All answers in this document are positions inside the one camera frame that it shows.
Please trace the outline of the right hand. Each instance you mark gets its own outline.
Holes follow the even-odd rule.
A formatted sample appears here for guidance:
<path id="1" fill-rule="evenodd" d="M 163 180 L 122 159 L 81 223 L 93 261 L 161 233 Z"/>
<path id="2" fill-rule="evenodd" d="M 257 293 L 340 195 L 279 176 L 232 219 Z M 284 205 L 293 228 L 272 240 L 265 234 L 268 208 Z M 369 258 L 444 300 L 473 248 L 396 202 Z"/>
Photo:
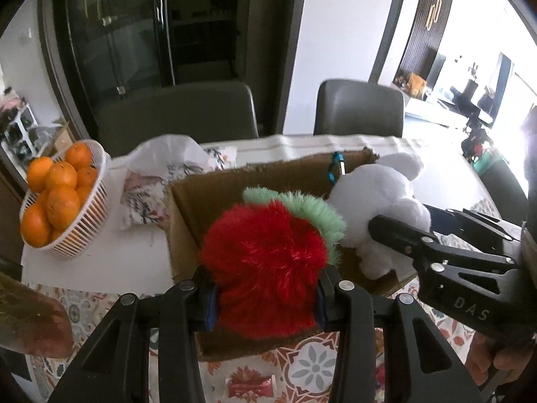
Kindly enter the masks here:
<path id="1" fill-rule="evenodd" d="M 478 386 L 489 377 L 489 369 L 494 366 L 499 371 L 506 371 L 504 384 L 516 381 L 527 367 L 535 348 L 535 341 L 523 348 L 506 347 L 493 354 L 488 339 L 476 332 L 473 336 L 465 366 Z"/>

